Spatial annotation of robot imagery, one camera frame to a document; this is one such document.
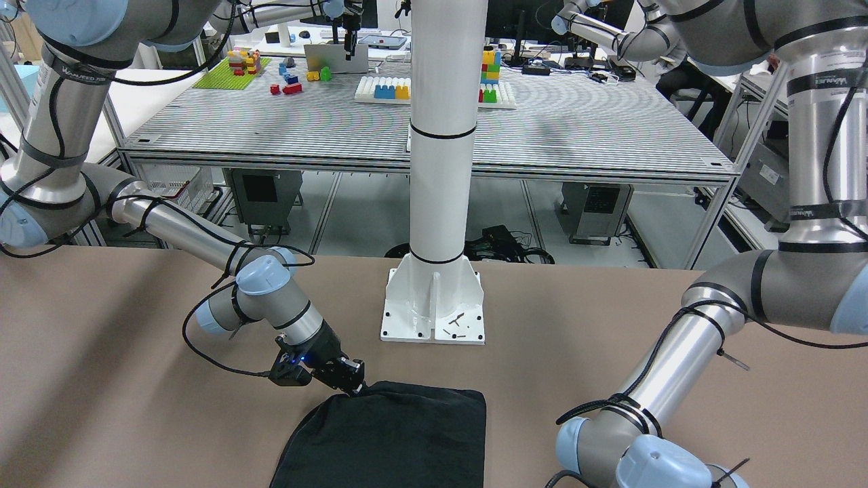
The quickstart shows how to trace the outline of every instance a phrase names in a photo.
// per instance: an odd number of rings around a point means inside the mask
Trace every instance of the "brown tabletop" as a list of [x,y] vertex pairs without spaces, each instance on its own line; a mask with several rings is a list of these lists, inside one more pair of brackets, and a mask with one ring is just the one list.
[[[297,279],[345,350],[380,379],[473,388],[488,402],[485,484],[541,487],[559,467],[558,415],[619,387],[694,272],[476,263],[485,346],[378,338],[392,260],[321,257]],[[187,350],[181,322],[220,272],[177,251],[66,247],[0,259],[0,485],[264,487],[301,417],[332,391],[225,373]],[[267,369],[269,327],[192,338]],[[854,341],[790,330],[809,340]],[[868,479],[868,353],[798,346],[751,324],[664,432],[754,487]],[[571,480],[561,485],[578,486]]]

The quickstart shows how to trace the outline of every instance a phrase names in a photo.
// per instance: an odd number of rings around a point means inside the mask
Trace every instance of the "computer monitor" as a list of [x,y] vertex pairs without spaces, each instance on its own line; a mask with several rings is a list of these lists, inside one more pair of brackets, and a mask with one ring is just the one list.
[[[377,0],[364,0],[362,2],[362,27],[367,29],[376,29],[377,26]],[[302,23],[312,23],[315,25],[332,25],[332,22],[326,16],[313,16],[301,19]]]
[[522,42],[564,43],[551,29],[551,19],[563,8],[562,0],[489,0],[485,19],[485,36],[515,39],[516,50],[509,60],[512,66],[522,64]]

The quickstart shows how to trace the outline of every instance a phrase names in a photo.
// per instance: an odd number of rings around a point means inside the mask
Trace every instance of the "black cloth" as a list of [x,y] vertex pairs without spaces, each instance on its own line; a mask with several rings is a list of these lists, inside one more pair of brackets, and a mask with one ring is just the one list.
[[482,488],[485,398],[380,381],[301,421],[271,488]]
[[667,100],[680,89],[708,90],[713,104],[705,119],[700,123],[699,130],[709,140],[713,140],[714,132],[720,126],[723,115],[727,112],[727,105],[732,94],[687,61],[672,71],[664,73],[660,77],[660,81],[657,82],[657,91],[661,92]]

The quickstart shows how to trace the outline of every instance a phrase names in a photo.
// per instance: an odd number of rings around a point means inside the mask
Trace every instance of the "green lego brick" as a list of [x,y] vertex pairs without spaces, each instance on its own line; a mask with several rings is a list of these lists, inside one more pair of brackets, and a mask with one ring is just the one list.
[[[271,62],[271,58],[262,57],[260,63],[264,71],[266,66]],[[208,71],[193,88],[201,89],[245,89],[258,75],[243,75],[236,76],[229,69],[229,59],[224,59],[217,64],[211,71]]]

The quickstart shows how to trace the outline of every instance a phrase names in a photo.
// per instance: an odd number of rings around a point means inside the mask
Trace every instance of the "metal table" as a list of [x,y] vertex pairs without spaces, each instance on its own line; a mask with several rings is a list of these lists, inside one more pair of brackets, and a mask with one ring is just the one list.
[[[306,64],[297,60],[294,74]],[[384,63],[380,76],[409,76]],[[245,90],[188,89],[120,148],[135,164],[195,164],[407,174],[410,107],[353,100],[361,75],[303,81],[273,96],[266,72]],[[504,69],[518,110],[479,111],[473,175],[553,181],[685,184],[734,188],[731,162],[644,79],[602,85],[574,74],[522,76]],[[231,123],[247,128],[227,129]],[[715,198],[684,267],[692,268],[724,202]]]

